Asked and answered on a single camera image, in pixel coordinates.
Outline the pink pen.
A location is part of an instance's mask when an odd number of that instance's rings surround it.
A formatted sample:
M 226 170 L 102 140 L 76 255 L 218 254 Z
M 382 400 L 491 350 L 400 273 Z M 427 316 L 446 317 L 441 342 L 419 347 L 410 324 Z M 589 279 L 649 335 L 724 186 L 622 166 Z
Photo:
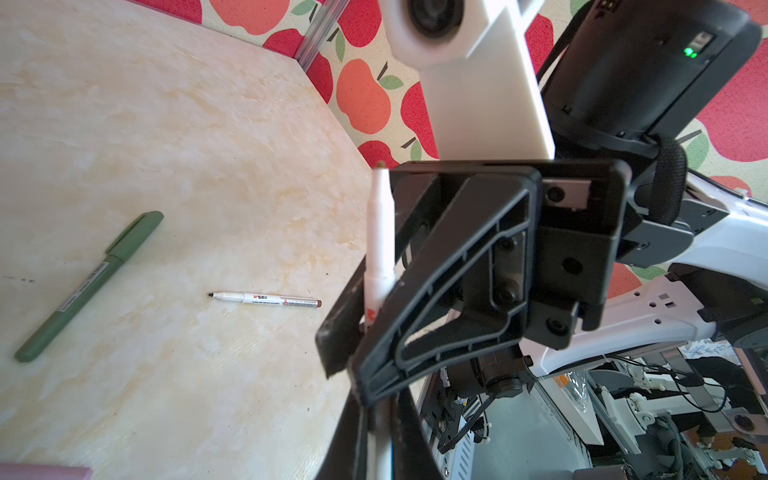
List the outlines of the pink pen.
M 93 470 L 87 467 L 2 463 L 1 480 L 91 480 Z

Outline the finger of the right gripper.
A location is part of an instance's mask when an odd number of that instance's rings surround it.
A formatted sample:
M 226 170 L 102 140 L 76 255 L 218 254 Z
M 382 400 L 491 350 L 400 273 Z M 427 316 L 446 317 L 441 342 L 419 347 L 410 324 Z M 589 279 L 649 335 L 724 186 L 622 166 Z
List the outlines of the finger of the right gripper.
M 420 378 L 456 362 L 448 324 L 408 342 L 456 304 L 456 176 L 375 169 L 367 253 L 315 336 L 326 376 Z

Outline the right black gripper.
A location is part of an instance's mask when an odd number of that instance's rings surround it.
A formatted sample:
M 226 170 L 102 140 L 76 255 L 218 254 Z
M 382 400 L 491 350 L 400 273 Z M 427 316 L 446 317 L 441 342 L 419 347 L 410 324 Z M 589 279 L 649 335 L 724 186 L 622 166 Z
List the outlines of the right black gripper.
M 525 339 L 560 350 L 577 326 L 599 328 L 631 168 L 611 159 L 533 167 L 542 176 L 539 220 L 541 176 L 532 168 L 425 178 L 429 234 L 350 360 L 363 406 L 442 367 L 513 346 L 524 330 Z M 499 303 L 494 293 L 506 281 L 495 271 L 494 249 L 518 234 L 526 238 L 517 252 L 522 291 Z

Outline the green pen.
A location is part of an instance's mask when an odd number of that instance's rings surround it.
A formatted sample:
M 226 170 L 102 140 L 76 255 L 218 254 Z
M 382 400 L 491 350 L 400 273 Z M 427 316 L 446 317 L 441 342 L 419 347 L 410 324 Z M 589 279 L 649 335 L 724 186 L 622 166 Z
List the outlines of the green pen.
M 135 254 L 163 221 L 160 211 L 139 215 L 105 250 L 105 258 L 15 352 L 14 358 L 29 363 L 42 352 L 73 320 L 107 281 Z

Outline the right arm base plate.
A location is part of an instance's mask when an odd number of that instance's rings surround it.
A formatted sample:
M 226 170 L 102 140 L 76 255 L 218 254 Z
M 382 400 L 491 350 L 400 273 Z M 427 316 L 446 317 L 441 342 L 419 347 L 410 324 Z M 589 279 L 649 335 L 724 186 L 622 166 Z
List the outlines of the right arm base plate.
M 489 440 L 487 415 L 483 413 L 473 427 L 446 453 L 439 446 L 452 440 L 479 409 L 481 396 L 457 397 L 450 388 L 446 369 L 432 374 L 424 383 L 418 407 L 422 430 L 442 479 L 472 478 L 476 447 Z

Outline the white pen yellow end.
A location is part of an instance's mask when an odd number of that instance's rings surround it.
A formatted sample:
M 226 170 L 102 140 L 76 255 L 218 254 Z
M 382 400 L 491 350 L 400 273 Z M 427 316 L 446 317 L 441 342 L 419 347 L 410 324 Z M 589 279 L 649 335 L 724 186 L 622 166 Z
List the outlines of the white pen yellow end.
M 395 282 L 395 202 L 389 169 L 379 163 L 372 170 L 371 190 L 367 204 L 366 257 L 364 273 L 364 327 L 368 331 L 392 291 Z M 378 403 L 374 410 L 375 479 L 392 478 L 391 401 Z

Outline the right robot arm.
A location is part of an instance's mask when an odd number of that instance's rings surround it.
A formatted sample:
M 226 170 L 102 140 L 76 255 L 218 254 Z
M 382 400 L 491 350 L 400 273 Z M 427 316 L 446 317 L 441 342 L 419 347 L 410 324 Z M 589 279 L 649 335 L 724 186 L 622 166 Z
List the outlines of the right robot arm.
M 545 376 L 607 353 L 767 344 L 767 207 L 689 170 L 676 134 L 754 53 L 721 1 L 596 1 L 539 84 L 516 1 L 386 1 L 439 150 L 391 174 L 410 264 L 377 323 L 357 271 L 315 342 L 370 406 L 496 352 Z

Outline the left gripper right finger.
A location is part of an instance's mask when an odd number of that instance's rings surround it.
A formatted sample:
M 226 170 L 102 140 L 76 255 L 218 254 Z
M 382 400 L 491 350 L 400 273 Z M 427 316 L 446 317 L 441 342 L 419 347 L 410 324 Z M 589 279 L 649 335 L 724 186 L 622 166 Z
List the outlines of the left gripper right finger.
M 424 437 L 413 396 L 408 388 L 393 397 L 392 447 L 394 480 L 442 478 Z

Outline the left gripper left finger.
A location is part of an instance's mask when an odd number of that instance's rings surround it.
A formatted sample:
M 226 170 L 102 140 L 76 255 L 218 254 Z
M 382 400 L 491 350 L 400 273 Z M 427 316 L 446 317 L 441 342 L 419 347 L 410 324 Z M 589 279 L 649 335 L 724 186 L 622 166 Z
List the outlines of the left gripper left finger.
M 316 480 L 365 480 L 368 457 L 368 410 L 347 396 Z

